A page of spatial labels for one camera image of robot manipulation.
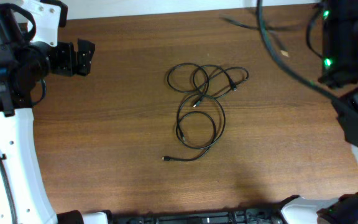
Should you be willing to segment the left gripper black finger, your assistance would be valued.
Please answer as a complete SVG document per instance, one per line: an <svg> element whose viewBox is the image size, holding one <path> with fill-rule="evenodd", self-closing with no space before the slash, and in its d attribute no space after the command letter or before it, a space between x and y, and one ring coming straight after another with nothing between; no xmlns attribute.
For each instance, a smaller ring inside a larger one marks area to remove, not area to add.
<svg viewBox="0 0 358 224"><path fill-rule="evenodd" d="M78 52L79 53L86 54L90 58L93 57L94 52L95 52L95 44L94 43L92 43L88 40L83 40L83 39L78 39L77 43L78 43Z"/></svg>
<svg viewBox="0 0 358 224"><path fill-rule="evenodd" d="M92 53L88 51L77 52L77 66L76 73L81 76L87 76L91 71Z"/></svg>

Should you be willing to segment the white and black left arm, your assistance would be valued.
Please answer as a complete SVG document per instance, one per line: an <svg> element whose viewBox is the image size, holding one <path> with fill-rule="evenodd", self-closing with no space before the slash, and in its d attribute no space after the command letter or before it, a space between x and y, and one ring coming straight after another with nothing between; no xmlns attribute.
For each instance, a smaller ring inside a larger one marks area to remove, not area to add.
<svg viewBox="0 0 358 224"><path fill-rule="evenodd" d="M94 43L58 41L67 23L61 1L0 4L0 223L111 223L108 210L56 213L34 144L31 92L53 73L87 76Z"/></svg>

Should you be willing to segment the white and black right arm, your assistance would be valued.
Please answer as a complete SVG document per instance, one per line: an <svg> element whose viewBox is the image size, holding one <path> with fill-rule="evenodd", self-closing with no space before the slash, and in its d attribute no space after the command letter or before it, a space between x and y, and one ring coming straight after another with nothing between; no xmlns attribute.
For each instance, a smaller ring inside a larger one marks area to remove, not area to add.
<svg viewBox="0 0 358 224"><path fill-rule="evenodd" d="M356 88L342 95L340 101L358 115L358 1L321 1L309 21L323 19L323 61L321 84L330 89L355 84ZM334 103L337 121L358 166L358 120ZM295 196L283 204L280 214L284 223L358 223L358 192L329 200L308 200Z"/></svg>

